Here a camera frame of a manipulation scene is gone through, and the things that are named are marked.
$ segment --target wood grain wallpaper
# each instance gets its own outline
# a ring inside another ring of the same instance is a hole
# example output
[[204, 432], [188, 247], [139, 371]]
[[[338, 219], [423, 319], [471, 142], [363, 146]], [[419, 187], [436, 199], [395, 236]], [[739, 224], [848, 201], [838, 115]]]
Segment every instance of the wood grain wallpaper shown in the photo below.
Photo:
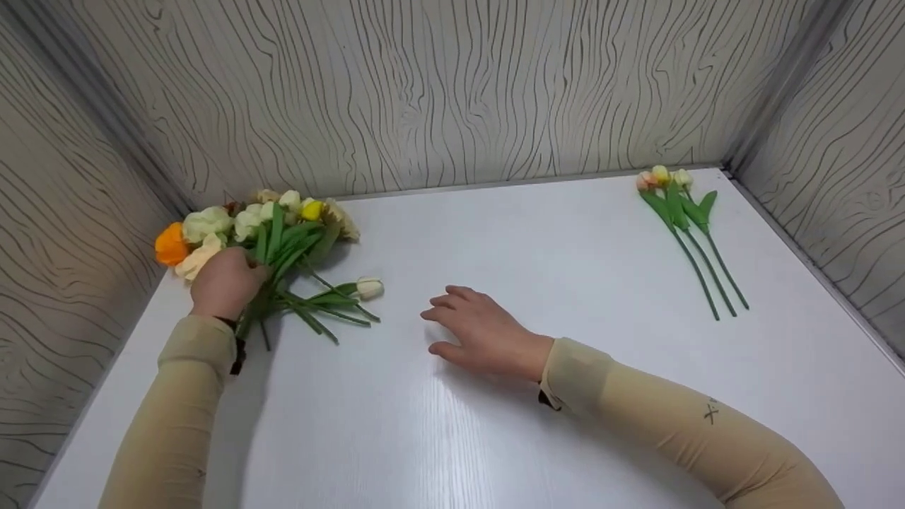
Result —
[[860, 0], [741, 180], [905, 356], [905, 3]]
[[24, 508], [143, 311], [170, 214], [0, 21], [0, 508]]
[[192, 199], [719, 162], [809, 0], [71, 0]]

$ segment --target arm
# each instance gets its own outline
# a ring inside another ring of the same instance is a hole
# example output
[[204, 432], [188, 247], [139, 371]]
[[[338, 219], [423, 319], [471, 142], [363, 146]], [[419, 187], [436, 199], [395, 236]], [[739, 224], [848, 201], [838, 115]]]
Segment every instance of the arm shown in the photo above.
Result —
[[732, 509], [843, 506], [816, 466], [769, 428], [581, 343], [553, 343], [541, 388], [554, 407], [631, 430]]
[[234, 359], [225, 323], [187, 316], [176, 325], [119, 446], [100, 509], [201, 507], [214, 414]]
[[241, 247], [215, 254], [192, 284], [195, 306], [157, 359], [157, 376], [119, 445], [100, 509], [199, 509], [235, 321], [267, 279]]
[[603, 352], [522, 327], [489, 296], [447, 286], [422, 313], [460, 341], [430, 352], [471, 371], [531, 381], [554, 408], [619, 427], [697, 477], [731, 509], [836, 509], [832, 487], [795, 446], [694, 390]]

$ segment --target hand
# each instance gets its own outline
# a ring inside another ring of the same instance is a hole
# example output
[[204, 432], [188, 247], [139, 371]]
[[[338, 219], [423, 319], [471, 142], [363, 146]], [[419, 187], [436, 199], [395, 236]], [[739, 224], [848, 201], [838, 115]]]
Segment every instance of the hand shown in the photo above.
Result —
[[192, 283], [191, 314], [238, 320], [267, 280], [267, 267], [250, 266], [241, 247], [228, 247], [211, 256]]
[[525, 329], [484, 293], [465, 286], [446, 292], [421, 317], [449, 329], [462, 346], [439, 341], [428, 351], [469, 371], [540, 381], [553, 338]]

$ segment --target beige sleeve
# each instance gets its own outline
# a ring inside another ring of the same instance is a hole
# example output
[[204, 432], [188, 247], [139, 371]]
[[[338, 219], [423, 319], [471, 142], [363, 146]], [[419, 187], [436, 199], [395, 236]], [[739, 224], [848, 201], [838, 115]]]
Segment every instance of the beige sleeve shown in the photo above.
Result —
[[100, 509], [199, 509], [207, 453], [233, 332], [216, 318], [187, 316], [157, 360], [157, 377], [119, 446]]
[[732, 509], [843, 507], [807, 457], [777, 433], [697, 391], [559, 339], [541, 389], [565, 406], [637, 436]]

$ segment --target white tabletop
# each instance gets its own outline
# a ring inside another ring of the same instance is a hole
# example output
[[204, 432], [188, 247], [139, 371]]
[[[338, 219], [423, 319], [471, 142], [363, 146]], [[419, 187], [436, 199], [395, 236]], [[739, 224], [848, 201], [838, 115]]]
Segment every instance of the white tabletop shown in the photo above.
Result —
[[[540, 406], [535, 388], [430, 356], [444, 331], [418, 313], [447, 283], [748, 413], [849, 507], [900, 504], [905, 379], [730, 182], [694, 173], [699, 193], [719, 191], [713, 233], [751, 304], [738, 318], [721, 308], [713, 320], [630, 177], [348, 202], [363, 239], [324, 275], [382, 277], [386, 296], [369, 307], [384, 321], [329, 322], [339, 347], [294, 317], [270, 324], [274, 353], [252, 341], [217, 415], [205, 507], [719, 506], [649, 451]], [[166, 277], [36, 507], [96, 506], [189, 304]]]

